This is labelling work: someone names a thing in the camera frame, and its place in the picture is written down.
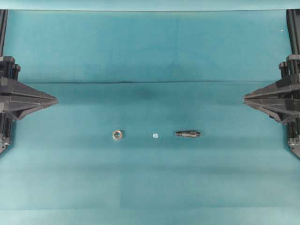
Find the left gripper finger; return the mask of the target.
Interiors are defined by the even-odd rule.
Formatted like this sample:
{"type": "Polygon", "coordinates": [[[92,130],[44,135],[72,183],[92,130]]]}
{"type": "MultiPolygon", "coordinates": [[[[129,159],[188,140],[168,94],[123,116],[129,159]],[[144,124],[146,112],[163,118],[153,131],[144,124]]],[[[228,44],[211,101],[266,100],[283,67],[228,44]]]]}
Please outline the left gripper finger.
{"type": "Polygon", "coordinates": [[[1,78],[0,79],[0,93],[8,96],[21,96],[29,98],[41,98],[57,100],[56,97],[45,92],[36,90],[14,79],[1,78]]]}
{"type": "Polygon", "coordinates": [[[13,120],[22,120],[25,116],[36,111],[58,104],[58,100],[47,100],[37,103],[8,102],[0,104],[0,112],[13,120]]]}

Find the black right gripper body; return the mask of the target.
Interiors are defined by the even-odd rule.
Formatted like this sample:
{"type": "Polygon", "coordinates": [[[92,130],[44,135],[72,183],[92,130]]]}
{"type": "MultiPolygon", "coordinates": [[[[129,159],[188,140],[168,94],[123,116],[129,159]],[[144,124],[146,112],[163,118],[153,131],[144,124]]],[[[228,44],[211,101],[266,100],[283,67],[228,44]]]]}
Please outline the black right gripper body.
{"type": "MultiPolygon", "coordinates": [[[[300,55],[291,54],[285,62],[279,64],[282,80],[289,78],[300,83],[300,55]]],[[[286,124],[287,142],[289,150],[300,158],[300,117],[297,116],[286,124]]]]}

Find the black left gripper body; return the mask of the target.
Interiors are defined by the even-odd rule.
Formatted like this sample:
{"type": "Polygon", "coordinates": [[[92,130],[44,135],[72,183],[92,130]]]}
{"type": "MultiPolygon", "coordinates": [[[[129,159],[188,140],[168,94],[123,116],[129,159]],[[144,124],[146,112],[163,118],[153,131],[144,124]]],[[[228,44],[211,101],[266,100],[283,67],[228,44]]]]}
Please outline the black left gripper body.
{"type": "MultiPolygon", "coordinates": [[[[21,67],[15,63],[15,59],[11,56],[0,58],[0,77],[18,80],[18,74],[21,67]]],[[[0,153],[3,153],[11,144],[13,120],[5,113],[0,113],[0,153]]]]}

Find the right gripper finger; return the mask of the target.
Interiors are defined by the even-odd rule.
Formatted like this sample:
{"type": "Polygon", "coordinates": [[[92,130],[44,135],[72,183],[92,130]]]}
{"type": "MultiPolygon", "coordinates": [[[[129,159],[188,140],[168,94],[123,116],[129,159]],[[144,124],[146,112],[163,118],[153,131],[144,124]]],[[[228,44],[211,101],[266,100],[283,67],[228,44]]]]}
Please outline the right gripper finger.
{"type": "Polygon", "coordinates": [[[246,94],[244,100],[261,99],[261,98],[290,98],[298,99],[295,92],[300,90],[299,81],[277,81],[263,88],[259,88],[251,93],[246,94]]]}
{"type": "Polygon", "coordinates": [[[293,122],[300,117],[298,99],[244,99],[243,103],[269,115],[281,124],[293,122]]]}

